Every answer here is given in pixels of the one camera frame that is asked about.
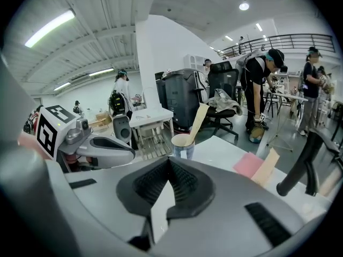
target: white table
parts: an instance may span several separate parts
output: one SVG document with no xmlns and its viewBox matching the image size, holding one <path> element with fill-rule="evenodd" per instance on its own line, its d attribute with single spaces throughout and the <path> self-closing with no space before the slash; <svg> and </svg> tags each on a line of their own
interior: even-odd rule
<svg viewBox="0 0 343 257">
<path fill-rule="evenodd" d="M 210 139 L 195 145 L 193 160 L 219 169 L 236 172 L 233 166 L 245 153 L 247 152 L 243 149 L 212 136 Z M 186 158 L 185 151 L 181 152 L 181 158 Z M 315 197 L 305 194 L 306 186 L 302 183 L 298 183 L 287 196 L 280 196 L 276 186 L 285 176 L 284 172 L 275 168 L 264 188 L 291 206 L 306 222 L 329 209 L 330 200 L 319 193 Z"/>
<path fill-rule="evenodd" d="M 290 95 L 290 94 L 272 93 L 272 95 L 275 95 L 275 96 L 280 97 L 280 108 L 279 108 L 280 111 L 281 111 L 281 105 L 282 105 L 282 97 L 288 98 L 288 99 L 292 99 L 292 100 L 293 100 L 292 103 L 291 103 L 291 105 L 290 105 L 290 109 L 292 108 L 292 105 L 293 105 L 293 103 L 295 102 L 295 100 L 299 100 L 299 101 L 303 101 L 303 102 L 308 101 L 308 100 L 305 99 L 305 98 L 302 98 L 302 97 L 299 97 L 299 96 L 295 96 L 295 95 Z M 267 146 L 270 146 L 271 143 L 274 141 L 274 139 L 275 139 L 276 137 L 278 137 L 280 140 L 284 141 L 284 142 L 288 145 L 288 148 L 283 147 L 283 146 L 277 146 L 277 145 L 274 145 L 274 146 L 280 147 L 280 148 L 284 148 L 284 149 L 288 149 L 288 150 L 290 150 L 290 151 L 292 152 L 292 151 L 293 151 L 293 148 L 289 145 L 289 143 L 287 143 L 282 137 L 279 137 L 279 133 L 280 133 L 282 127 L 284 126 L 284 124 L 286 123 L 286 121 L 287 121 L 287 119 L 288 119 L 288 118 L 286 117 L 285 121 L 284 121 L 283 124 L 280 126 L 280 118 L 281 118 L 281 113 L 280 113 L 280 111 L 278 111 L 278 128 L 277 128 L 277 132 L 276 132 L 276 134 L 268 141 Z"/>
<path fill-rule="evenodd" d="M 174 113 L 172 111 L 162 107 L 154 109 L 147 108 L 132 112 L 129 125 L 133 129 L 133 136 L 135 136 L 135 140 L 143 159 L 145 159 L 145 157 L 149 158 L 149 154 L 151 154 L 151 158 L 153 158 L 153 152 L 155 152 L 157 156 L 159 156 L 159 153 L 161 155 L 168 153 L 168 150 L 166 150 L 165 147 L 169 147 L 167 144 L 165 144 L 162 133 L 160 132 L 160 128 L 163 127 L 163 122 L 169 121 L 170 132 L 172 134 L 171 137 L 173 137 L 173 116 Z M 152 130 L 153 136 L 149 138 L 143 138 L 142 132 L 145 130 Z"/>
</svg>

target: person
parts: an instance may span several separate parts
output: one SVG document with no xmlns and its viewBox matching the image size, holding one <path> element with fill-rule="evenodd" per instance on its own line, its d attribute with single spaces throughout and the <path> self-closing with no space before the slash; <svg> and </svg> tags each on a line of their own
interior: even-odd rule
<svg viewBox="0 0 343 257">
<path fill-rule="evenodd" d="M 242 42 L 243 42 L 243 39 L 244 37 L 241 36 L 241 38 L 239 39 L 238 43 L 239 43 L 239 46 L 238 46 L 238 52 L 239 54 L 242 54 Z"/>
<path fill-rule="evenodd" d="M 77 101 L 77 100 L 75 101 L 75 106 L 73 108 L 73 112 L 76 113 L 76 114 L 80 114 L 80 115 L 84 114 L 84 111 L 83 111 L 83 109 L 80 106 L 80 102 Z"/>
<path fill-rule="evenodd" d="M 203 65 L 205 67 L 205 74 L 206 76 L 210 72 L 210 66 L 212 65 L 212 61 L 210 59 L 205 60 L 205 64 Z"/>
<path fill-rule="evenodd" d="M 306 63 L 302 73 L 304 98 L 304 113 L 301 119 L 298 133 L 305 136 L 306 127 L 312 129 L 316 126 L 316 116 L 318 109 L 319 87 L 323 84 L 319 79 L 318 72 L 314 64 L 318 63 L 320 53 L 315 47 L 310 47 L 306 55 Z"/>
<path fill-rule="evenodd" d="M 43 105 L 39 105 L 38 108 L 36 109 L 36 111 L 34 112 L 34 114 L 30 118 L 32 123 L 33 123 L 34 134 L 36 134 L 36 131 L 37 131 L 38 117 L 39 117 L 39 112 L 40 112 L 40 109 L 42 106 Z"/>
<path fill-rule="evenodd" d="M 320 66 L 318 68 L 318 77 L 319 79 L 327 85 L 331 84 L 331 75 L 326 74 L 325 69 L 323 66 Z M 327 110 L 328 112 L 331 111 L 331 92 L 325 89 L 325 87 L 321 87 L 319 89 L 319 98 L 318 98 L 318 113 L 317 113 L 317 122 L 318 124 L 319 118 L 320 118 L 320 112 L 319 111 L 324 111 Z"/>
<path fill-rule="evenodd" d="M 264 111 L 262 81 L 266 78 L 269 88 L 275 92 L 270 73 L 274 73 L 284 65 L 284 54 L 277 49 L 270 49 L 265 55 L 254 57 L 247 61 L 241 75 L 241 85 L 247 99 L 248 119 L 245 124 L 247 132 L 256 124 L 267 127 L 260 120 Z"/>
<path fill-rule="evenodd" d="M 129 78 L 128 78 L 128 73 L 126 70 L 121 69 L 118 71 L 112 92 L 114 90 L 124 95 L 126 115 L 129 116 L 129 118 L 131 119 L 131 114 L 133 111 L 133 105 L 132 105 L 131 100 L 140 101 L 141 98 L 140 97 L 131 98 L 130 91 L 129 91 Z"/>
</svg>

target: office chair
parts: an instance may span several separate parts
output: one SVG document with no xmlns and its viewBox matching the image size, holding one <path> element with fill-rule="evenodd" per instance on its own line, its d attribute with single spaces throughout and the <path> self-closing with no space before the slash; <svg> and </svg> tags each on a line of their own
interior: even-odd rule
<svg viewBox="0 0 343 257">
<path fill-rule="evenodd" d="M 238 70 L 232 69 L 229 62 L 222 62 L 211 65 L 211 70 L 208 74 L 208 83 L 210 85 L 209 98 L 214 96 L 215 89 L 223 89 L 234 101 L 236 100 L 236 84 L 238 80 Z M 223 110 L 216 112 L 214 107 L 209 107 L 206 117 L 214 118 L 214 121 L 209 120 L 204 128 L 214 127 L 212 136 L 216 135 L 219 129 L 225 130 L 235 136 L 235 141 L 238 140 L 238 134 L 232 131 L 233 124 L 228 119 L 236 114 L 234 110 Z M 227 120 L 228 124 L 220 123 L 221 119 Z"/>
</svg>

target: fluorescent light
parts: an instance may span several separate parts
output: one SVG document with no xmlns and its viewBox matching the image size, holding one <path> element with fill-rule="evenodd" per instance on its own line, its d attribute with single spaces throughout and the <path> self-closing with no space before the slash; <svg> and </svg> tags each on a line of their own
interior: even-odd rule
<svg viewBox="0 0 343 257">
<path fill-rule="evenodd" d="M 32 48 L 39 40 L 46 36 L 53 29 L 57 28 L 61 24 L 73 19 L 75 17 L 74 13 L 69 10 L 64 14 L 56 17 L 54 20 L 48 22 L 44 27 L 37 31 L 26 43 L 25 46 Z"/>
<path fill-rule="evenodd" d="M 63 84 L 63 85 L 61 85 L 61 86 L 55 88 L 54 90 L 59 90 L 59 89 L 61 89 L 61 88 L 64 88 L 64 87 L 66 87 L 66 86 L 69 86 L 69 85 L 70 85 L 70 83 L 67 82 L 67 83 L 65 83 L 65 84 Z"/>
<path fill-rule="evenodd" d="M 248 8 L 249 8 L 249 4 L 248 3 L 240 4 L 240 10 L 246 11 Z"/>
<path fill-rule="evenodd" d="M 113 71 L 113 70 L 114 69 L 111 68 L 111 69 L 107 69 L 107 70 L 103 70 L 103 71 L 97 71 L 97 72 L 89 74 L 89 76 L 94 76 L 94 75 L 102 74 L 102 73 L 105 73 L 105 72 L 110 72 L 110 71 Z"/>
<path fill-rule="evenodd" d="M 258 27 L 259 31 L 261 32 L 261 31 L 262 31 L 262 28 L 261 28 L 261 26 L 259 25 L 259 23 L 257 23 L 256 26 Z"/>
</svg>

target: black rubber strip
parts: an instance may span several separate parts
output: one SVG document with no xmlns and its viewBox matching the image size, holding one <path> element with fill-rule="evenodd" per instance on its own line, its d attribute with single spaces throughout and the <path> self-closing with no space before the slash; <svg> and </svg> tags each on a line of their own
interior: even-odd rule
<svg viewBox="0 0 343 257">
<path fill-rule="evenodd" d="M 260 203 L 251 203 L 245 208 L 274 247 L 291 237 L 291 234 Z"/>
<path fill-rule="evenodd" d="M 86 180 L 82 180 L 82 181 L 69 183 L 69 185 L 70 185 L 71 189 L 74 190 L 75 188 L 80 188 L 83 186 L 89 186 L 89 185 L 92 185 L 95 183 L 96 183 L 96 181 L 94 179 L 86 179 Z"/>
</svg>

